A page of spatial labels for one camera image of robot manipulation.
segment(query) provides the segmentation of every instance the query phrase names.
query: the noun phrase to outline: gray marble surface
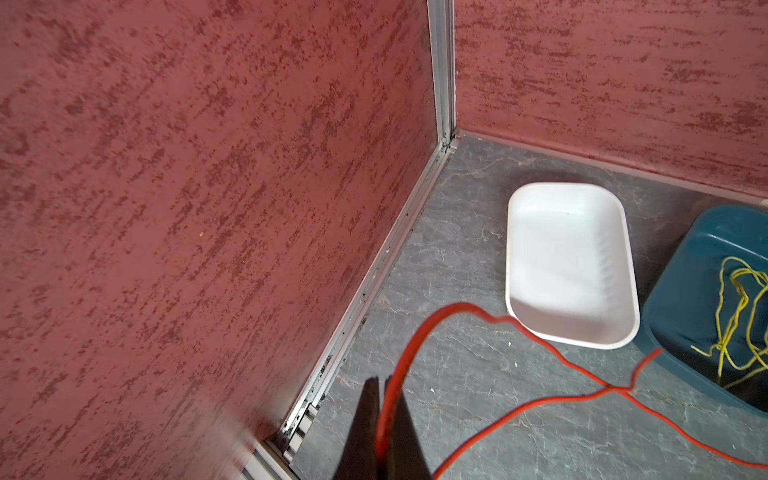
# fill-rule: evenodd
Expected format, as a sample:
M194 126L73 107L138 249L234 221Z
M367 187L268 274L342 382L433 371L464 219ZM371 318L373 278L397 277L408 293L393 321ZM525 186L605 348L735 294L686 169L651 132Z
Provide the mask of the gray marble surface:
M291 467L331 478L365 379L384 379L419 324L457 301L505 313L506 207L521 185L564 180L601 185L627 211L641 302L702 210L723 200L497 144L464 139L369 311ZM556 345L608 382L627 383L642 359L632 344L602 351ZM439 326L406 381L406 399L434 469L463 440L540 396L592 392L510 326L458 317ZM768 420L721 406L656 365L637 397L700 440L768 462ZM467 452L443 478L768 478L683 440L618 396L524 414Z

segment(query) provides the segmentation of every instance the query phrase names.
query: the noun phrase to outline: blue bin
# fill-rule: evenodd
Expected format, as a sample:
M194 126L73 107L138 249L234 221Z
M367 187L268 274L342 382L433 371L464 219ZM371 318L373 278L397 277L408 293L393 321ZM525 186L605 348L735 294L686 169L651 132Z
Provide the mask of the blue bin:
M719 302L718 276L723 259L729 256L743 259L755 270L768 271L766 212L726 205L702 213L683 238L643 305L640 331L634 341L645 353L661 348L664 353L656 361L709 397L725 405L738 406L768 417L768 371L725 390L716 383L719 351L715 350L707 358L691 349L694 345L706 352L717 341L715 310ZM725 302L720 313L723 328L736 310L738 301L727 275L738 267L737 262L729 262L723 275L726 282ZM741 279L750 295L750 305L742 312L739 328L728 346L728 352L738 365L743 365L753 356L746 344L746 323L752 301L760 291L751 276ZM768 297L763 296L752 327L752 342L758 348L763 345L767 326ZM723 384L741 378L750 370L739 372L726 360Z

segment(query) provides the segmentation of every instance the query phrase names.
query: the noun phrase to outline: pink wall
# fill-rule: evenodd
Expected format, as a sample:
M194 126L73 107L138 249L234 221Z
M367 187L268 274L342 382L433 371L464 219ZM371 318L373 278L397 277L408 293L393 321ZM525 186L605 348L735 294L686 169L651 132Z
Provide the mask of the pink wall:
M768 2L455 0L459 126L768 196Z
M224 475L432 152L425 3L0 10L0 477Z

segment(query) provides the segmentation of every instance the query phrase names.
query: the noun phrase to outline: tangled yellow cord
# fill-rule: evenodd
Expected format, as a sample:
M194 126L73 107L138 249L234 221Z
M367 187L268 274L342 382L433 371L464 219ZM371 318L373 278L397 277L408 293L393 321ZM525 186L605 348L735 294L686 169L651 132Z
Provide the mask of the tangled yellow cord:
M728 320L728 325L726 325L725 333L723 334L723 330L720 328L720 312L723 310L723 292L725 291L725 281L723 280L723 273L725 272L725 265L728 263L729 260L737 261L743 265L741 268L735 269L730 274L730 282L733 284L734 287L736 287L736 292L739 293L739 305L736 307L736 312L730 317ZM728 353L728 344L730 343L731 339L733 338L733 334L736 332L736 328L739 326L739 317L741 316L742 311L746 309L746 306L750 304L750 296L747 295L746 289L744 286L737 281L737 279L740 276L743 275L751 275L757 284L760 286L760 292L755 296L755 300L752 302L752 312L750 313L750 320L746 325L746 344L750 347L750 350L752 351L752 354L754 355L753 358L745 363L742 366L738 366L733 359L730 358L730 354ZM760 298L765 294L765 292L768 292L768 273L765 272L758 272L755 271L747 262L744 260L741 260L738 257L727 257L725 260L723 260L723 263L720 265L720 303L717 305L717 310L715 311L715 324L717 325L717 343L712 345L710 347L709 352L704 352L703 350L698 349L697 347L691 345L690 348L696 350L698 353L704 355L704 356L712 356L715 349L720 351L720 361L717 365L717 385L720 384L720 380L723 376L723 364L725 363L725 359L728 359L728 363L736 369L736 370L746 370L750 368L755 362L759 362L761 366L755 368L751 372L747 373L745 376L741 377L740 379L736 380L735 382L731 382L728 385L726 385L724 388L729 389L733 386L739 385L741 382L744 382L745 380L752 378L753 376L757 375L760 372L763 372L765 370L768 370L768 364L763 360L763 355L768 353L768 329L766 329L765 334L763 335L763 343L765 344L765 347L762 350L758 350L757 347L752 344L752 339L750 338L752 335L752 325L755 321L755 312L757 310L757 302L760 301Z

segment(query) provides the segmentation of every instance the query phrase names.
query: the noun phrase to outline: white rectangular bowl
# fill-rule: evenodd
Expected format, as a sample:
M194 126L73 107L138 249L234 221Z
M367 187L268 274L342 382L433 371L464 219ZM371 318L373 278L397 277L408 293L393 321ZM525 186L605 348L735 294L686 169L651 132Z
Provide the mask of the white rectangular bowl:
M640 307L624 207L590 184L528 184L509 199L506 301L543 339L629 343Z

